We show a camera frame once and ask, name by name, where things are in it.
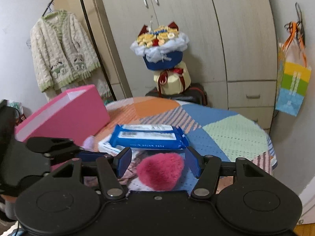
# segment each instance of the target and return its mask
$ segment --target white wall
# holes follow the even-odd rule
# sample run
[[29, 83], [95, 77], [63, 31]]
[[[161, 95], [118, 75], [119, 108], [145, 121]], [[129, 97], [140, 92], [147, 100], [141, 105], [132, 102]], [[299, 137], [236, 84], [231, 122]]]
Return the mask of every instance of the white wall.
[[306, 53], [313, 73], [298, 116], [279, 112], [271, 127], [271, 139], [278, 159], [275, 177], [300, 194], [315, 175], [315, 0], [270, 0], [280, 42], [288, 37], [284, 25], [297, 21], [295, 2], [303, 12]]
[[46, 103], [37, 86], [29, 32], [50, 0], [0, 0], [0, 99], [22, 102], [29, 115]]

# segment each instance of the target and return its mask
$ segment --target bolt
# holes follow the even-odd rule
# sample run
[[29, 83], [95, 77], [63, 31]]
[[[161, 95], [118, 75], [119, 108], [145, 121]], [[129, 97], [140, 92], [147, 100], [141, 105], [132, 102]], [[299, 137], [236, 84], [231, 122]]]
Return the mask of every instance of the bolt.
[[122, 195], [123, 191], [119, 188], [112, 188], [107, 191], [107, 195], [111, 197], [118, 197]]
[[196, 190], [194, 190], [194, 194], [197, 195], [197, 196], [201, 196], [201, 197], [204, 197], [204, 196], [207, 196], [209, 195], [209, 190], [205, 189], [205, 188], [198, 188]]

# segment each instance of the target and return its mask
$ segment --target clothes rack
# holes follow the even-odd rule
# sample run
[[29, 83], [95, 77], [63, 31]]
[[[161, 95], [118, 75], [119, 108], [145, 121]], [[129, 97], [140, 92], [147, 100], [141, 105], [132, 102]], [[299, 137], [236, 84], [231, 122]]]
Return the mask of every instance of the clothes rack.
[[[45, 15], [45, 13], [47, 12], [48, 8], [51, 6], [51, 4], [54, 2], [54, 0], [51, 0], [50, 3], [48, 4], [46, 10], [44, 11], [43, 13], [43, 16]], [[86, 25], [88, 27], [88, 30], [89, 30], [89, 34], [90, 34], [90, 37], [91, 37], [91, 41], [92, 41], [92, 44], [94, 46], [94, 49], [95, 49], [95, 52], [96, 52], [96, 55], [97, 55], [97, 58], [100, 62], [100, 67], [102, 68], [102, 71], [103, 71], [103, 74], [104, 74], [104, 77], [105, 77], [105, 80], [108, 84], [108, 87], [109, 87], [109, 90], [111, 92], [111, 95], [114, 99], [114, 101], [117, 101], [117, 98], [114, 94], [114, 91], [113, 91], [113, 88], [111, 86], [111, 83], [109, 82], [109, 78], [108, 78], [108, 75], [106, 73], [106, 70], [105, 70], [105, 67], [104, 67], [104, 64], [102, 62], [102, 58], [100, 56], [100, 52], [97, 48], [97, 44], [96, 44], [96, 41], [95, 41], [95, 38], [94, 38], [94, 35], [93, 35], [93, 32], [92, 32], [92, 28], [91, 28], [91, 24], [90, 24], [90, 21], [89, 21], [89, 18], [88, 18], [88, 14], [86, 12], [86, 8], [85, 8], [85, 5], [84, 5], [84, 1], [83, 0], [80, 0], [80, 3], [81, 3], [81, 7], [82, 7], [82, 11], [83, 11], [83, 14], [84, 14], [84, 19], [86, 21]]]

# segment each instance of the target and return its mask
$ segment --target blue gripper pad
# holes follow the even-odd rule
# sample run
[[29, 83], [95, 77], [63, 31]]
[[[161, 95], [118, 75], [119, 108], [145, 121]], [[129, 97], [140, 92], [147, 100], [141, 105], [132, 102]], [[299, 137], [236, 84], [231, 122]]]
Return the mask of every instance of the blue gripper pad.
[[82, 151], [75, 155], [76, 158], [80, 158], [83, 162], [91, 162], [96, 161], [98, 157], [103, 157], [104, 153], [90, 152], [90, 151]]
[[124, 150], [122, 150], [114, 158], [114, 159], [118, 159], [117, 170], [116, 170], [117, 178], [122, 178], [122, 176], [125, 174], [127, 168], [129, 167], [131, 159], [132, 159], [131, 148], [129, 148], [126, 152], [124, 152]]
[[188, 148], [185, 149], [185, 162], [190, 168], [194, 177], [199, 178], [201, 176], [201, 168], [199, 166], [198, 159]]

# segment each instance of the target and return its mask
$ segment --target yellow stripe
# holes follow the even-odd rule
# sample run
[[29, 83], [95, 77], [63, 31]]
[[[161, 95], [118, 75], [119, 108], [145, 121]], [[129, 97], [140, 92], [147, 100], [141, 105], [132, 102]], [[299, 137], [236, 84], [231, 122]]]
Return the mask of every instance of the yellow stripe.
[[302, 66], [300, 64], [286, 62], [285, 66], [284, 66], [284, 73], [286, 75], [293, 75], [294, 72], [301, 73], [300, 79], [307, 82], [307, 83], [309, 82], [310, 77], [311, 77], [311, 70], [310, 69], [305, 68], [304, 66]]

